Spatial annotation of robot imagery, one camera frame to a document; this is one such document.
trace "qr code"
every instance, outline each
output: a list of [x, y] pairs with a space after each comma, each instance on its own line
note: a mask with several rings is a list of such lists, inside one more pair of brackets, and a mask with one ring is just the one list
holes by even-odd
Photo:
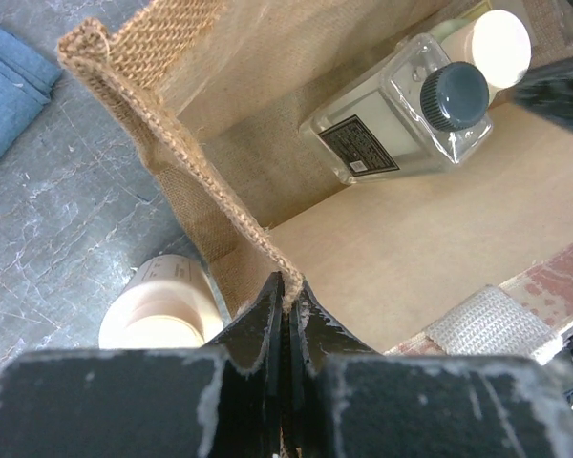
[[365, 166], [365, 164], [363, 163], [362, 160], [357, 160], [356, 162], [351, 162], [350, 163], [350, 168], [357, 173], [360, 172], [366, 172], [367, 171], [367, 167]]

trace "gray floor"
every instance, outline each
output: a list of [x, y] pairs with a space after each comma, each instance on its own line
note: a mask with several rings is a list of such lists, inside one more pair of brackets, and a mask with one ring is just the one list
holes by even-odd
[[[144, 0], [0, 0], [0, 25], [55, 61], [94, 16], [115, 31]], [[128, 136], [67, 73], [0, 162], [0, 371], [26, 350], [96, 345], [132, 267], [190, 251]]]

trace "denim fabric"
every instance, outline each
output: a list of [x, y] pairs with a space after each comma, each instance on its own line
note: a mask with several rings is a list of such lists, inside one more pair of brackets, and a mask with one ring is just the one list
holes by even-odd
[[61, 70], [0, 29], [0, 157], [49, 103]]

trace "yellow label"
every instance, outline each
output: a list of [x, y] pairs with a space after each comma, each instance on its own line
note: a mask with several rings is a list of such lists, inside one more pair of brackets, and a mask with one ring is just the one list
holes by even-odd
[[468, 21], [475, 21], [483, 14], [487, 13], [493, 8], [491, 0], [482, 0], [477, 5], [472, 7], [471, 9], [462, 13], [459, 17], [461, 19], [467, 19]]

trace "white lid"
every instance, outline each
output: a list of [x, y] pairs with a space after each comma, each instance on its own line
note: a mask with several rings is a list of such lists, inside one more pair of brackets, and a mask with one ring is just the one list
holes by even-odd
[[509, 11], [492, 10], [474, 25], [471, 43], [474, 65], [489, 86], [510, 88], [518, 83], [531, 63], [531, 40], [526, 27]]
[[183, 320], [154, 315], [127, 326], [115, 344], [118, 348], [197, 348], [203, 345], [203, 338]]

